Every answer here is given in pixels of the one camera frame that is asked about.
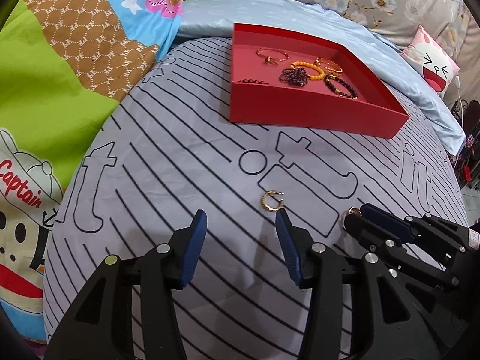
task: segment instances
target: cartoon face pillow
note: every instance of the cartoon face pillow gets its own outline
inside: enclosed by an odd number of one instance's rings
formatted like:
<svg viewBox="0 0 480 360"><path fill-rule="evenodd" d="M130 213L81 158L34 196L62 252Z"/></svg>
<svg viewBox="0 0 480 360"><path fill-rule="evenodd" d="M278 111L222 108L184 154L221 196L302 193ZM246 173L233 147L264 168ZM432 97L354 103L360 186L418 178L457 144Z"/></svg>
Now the cartoon face pillow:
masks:
<svg viewBox="0 0 480 360"><path fill-rule="evenodd" d="M427 81L441 99L460 70L422 26L418 27L412 44L400 55Z"/></svg>

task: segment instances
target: brown patterned fabric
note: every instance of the brown patterned fabric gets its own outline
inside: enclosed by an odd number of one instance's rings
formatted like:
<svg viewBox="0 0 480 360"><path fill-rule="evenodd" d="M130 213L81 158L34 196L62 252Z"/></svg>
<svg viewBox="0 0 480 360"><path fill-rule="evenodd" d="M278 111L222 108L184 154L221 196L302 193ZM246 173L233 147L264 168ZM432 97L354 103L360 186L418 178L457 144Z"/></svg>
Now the brown patterned fabric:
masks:
<svg viewBox="0 0 480 360"><path fill-rule="evenodd" d="M52 48L88 89L121 101L155 62L158 45L125 35L107 0L25 0Z"/></svg>

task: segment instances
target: blue gripper pad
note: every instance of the blue gripper pad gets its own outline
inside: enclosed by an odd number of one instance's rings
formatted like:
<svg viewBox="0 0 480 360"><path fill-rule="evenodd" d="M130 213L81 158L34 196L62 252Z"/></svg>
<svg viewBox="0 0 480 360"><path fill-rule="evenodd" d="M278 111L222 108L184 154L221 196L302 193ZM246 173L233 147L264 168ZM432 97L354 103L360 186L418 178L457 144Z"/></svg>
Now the blue gripper pad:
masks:
<svg viewBox="0 0 480 360"><path fill-rule="evenodd" d="M402 219L392 218L382 210L369 204L361 207L361 214L366 220L396 235L400 238L402 244L415 242L415 238L410 231L410 225Z"/></svg>
<svg viewBox="0 0 480 360"><path fill-rule="evenodd" d="M203 241L207 234L207 214L205 211L197 211L191 222L190 230L192 230L192 233L185 252L183 253L182 272L179 279L179 283L183 288L194 278L195 268L197 267Z"/></svg>
<svg viewBox="0 0 480 360"><path fill-rule="evenodd" d="M303 281L303 275L300 267L300 254L290 234L291 228L292 223L285 210L277 211L275 229L277 230L278 240L280 241L280 247L282 248L290 278L298 287Z"/></svg>

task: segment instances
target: white label sticker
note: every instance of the white label sticker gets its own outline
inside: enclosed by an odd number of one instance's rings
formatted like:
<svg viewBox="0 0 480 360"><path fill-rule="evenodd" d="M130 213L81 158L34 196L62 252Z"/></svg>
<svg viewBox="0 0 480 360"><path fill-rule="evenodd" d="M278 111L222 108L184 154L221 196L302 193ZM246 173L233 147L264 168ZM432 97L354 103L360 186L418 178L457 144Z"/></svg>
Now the white label sticker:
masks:
<svg viewBox="0 0 480 360"><path fill-rule="evenodd" d="M469 229L469 245L475 250L478 250L480 247L480 234L472 229Z"/></svg>

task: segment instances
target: green fabric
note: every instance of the green fabric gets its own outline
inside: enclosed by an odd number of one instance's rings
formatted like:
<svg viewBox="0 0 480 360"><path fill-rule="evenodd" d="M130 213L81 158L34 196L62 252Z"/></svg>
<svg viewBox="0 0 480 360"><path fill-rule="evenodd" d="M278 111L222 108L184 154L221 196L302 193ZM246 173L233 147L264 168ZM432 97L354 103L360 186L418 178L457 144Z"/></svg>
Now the green fabric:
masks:
<svg viewBox="0 0 480 360"><path fill-rule="evenodd" d="M65 189L118 102L82 86L22 0L0 32L0 128L48 160Z"/></svg>

